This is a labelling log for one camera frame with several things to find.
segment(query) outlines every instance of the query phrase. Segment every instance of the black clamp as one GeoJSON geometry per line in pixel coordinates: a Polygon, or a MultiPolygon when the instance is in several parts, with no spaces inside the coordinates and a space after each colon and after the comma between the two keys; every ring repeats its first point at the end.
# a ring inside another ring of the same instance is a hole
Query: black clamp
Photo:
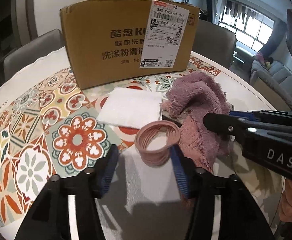
{"type": "Polygon", "coordinates": [[[214,176],[184,157],[178,145],[170,148],[179,190],[195,199],[185,240],[210,240],[213,233],[215,196],[221,195],[219,240],[274,240],[256,201],[237,175],[214,176]]]}
{"type": "Polygon", "coordinates": [[[95,198],[108,191],[118,161],[118,148],[77,176],[53,175],[43,187],[17,232],[15,240],[71,240],[68,196],[75,195],[77,230],[80,240],[105,240],[95,198]]]}
{"type": "Polygon", "coordinates": [[[209,113],[204,117],[204,125],[215,133],[234,135],[245,158],[292,180],[292,113],[209,113]]]}

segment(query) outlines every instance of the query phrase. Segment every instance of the window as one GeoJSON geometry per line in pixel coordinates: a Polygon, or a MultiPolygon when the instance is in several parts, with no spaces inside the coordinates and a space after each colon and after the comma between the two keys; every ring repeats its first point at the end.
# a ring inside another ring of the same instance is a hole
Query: window
{"type": "Polygon", "coordinates": [[[230,10],[228,10],[228,14],[226,11],[227,7],[225,6],[219,15],[218,25],[235,33],[239,42],[256,52],[259,51],[273,32],[273,20],[261,13],[258,13],[257,19],[252,17],[247,19],[247,13],[245,13],[243,21],[242,14],[234,17],[231,16],[230,10]]]}

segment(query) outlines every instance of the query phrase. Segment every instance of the purple towel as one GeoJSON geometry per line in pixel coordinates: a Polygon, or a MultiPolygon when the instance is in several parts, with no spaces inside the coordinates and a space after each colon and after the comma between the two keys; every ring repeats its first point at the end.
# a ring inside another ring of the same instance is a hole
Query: purple towel
{"type": "Polygon", "coordinates": [[[230,106],[220,85],[203,72],[193,72],[174,81],[161,108],[172,118],[184,118],[179,146],[197,167],[213,172],[217,155],[228,155],[228,143],[206,129],[207,113],[229,114],[230,106]]]}

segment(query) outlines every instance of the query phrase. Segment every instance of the cardboard box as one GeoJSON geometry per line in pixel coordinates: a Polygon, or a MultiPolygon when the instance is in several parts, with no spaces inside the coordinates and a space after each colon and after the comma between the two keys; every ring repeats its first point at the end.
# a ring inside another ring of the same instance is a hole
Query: cardboard box
{"type": "Polygon", "coordinates": [[[186,69],[195,38],[199,8],[169,0],[161,1],[190,12],[174,66],[140,68],[142,42],[152,1],[87,0],[60,10],[68,58],[81,89],[186,69]]]}

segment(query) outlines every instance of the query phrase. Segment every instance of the white towel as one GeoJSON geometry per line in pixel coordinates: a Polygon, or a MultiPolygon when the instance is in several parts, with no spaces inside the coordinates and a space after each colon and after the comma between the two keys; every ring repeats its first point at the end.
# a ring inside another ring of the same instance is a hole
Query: white towel
{"type": "Polygon", "coordinates": [[[162,93],[116,87],[109,94],[97,121],[140,129],[160,120],[162,93]]]}

